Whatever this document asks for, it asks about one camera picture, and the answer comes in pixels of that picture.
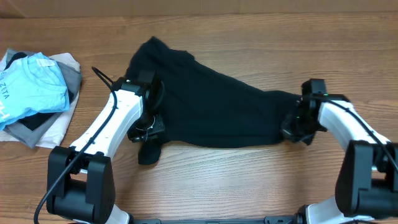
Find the black t-shirt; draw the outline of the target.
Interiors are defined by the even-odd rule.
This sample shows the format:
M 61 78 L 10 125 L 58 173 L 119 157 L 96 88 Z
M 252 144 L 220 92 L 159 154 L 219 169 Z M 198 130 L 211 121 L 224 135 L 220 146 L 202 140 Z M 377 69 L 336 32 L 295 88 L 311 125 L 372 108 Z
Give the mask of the black t-shirt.
M 126 77 L 136 78 L 142 71 L 154 71 L 164 84 L 158 110 L 165 131 L 142 144 L 140 165 L 155 164 L 170 141 L 215 148 L 278 144 L 284 140 L 280 125 L 297 109 L 300 98 L 285 91 L 263 91 L 218 73 L 156 37 L 139 47 Z

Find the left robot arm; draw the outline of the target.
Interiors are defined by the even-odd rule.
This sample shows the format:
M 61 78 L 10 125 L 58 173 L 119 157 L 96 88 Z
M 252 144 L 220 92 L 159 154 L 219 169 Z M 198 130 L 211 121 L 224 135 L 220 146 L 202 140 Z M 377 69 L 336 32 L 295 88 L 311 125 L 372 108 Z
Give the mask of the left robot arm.
M 112 160 L 125 136 L 148 142 L 165 131 L 157 108 L 165 87 L 154 71 L 142 70 L 135 78 L 112 81 L 93 71 L 111 93 L 102 112 L 69 147 L 56 146 L 48 158 L 47 192 L 34 214 L 43 207 L 75 223 L 133 223 L 134 218 L 116 205 Z

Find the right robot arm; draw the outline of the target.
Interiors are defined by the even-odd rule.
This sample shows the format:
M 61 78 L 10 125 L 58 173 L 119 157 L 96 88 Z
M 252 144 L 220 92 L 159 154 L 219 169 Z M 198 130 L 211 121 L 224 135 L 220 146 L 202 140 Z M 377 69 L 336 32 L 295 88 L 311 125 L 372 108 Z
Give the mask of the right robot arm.
M 304 205 L 292 223 L 374 223 L 397 216 L 397 144 L 375 131 L 344 95 L 329 94 L 322 79 L 301 86 L 298 111 L 281 126 L 292 142 L 312 143 L 331 132 L 345 152 L 334 196 Z

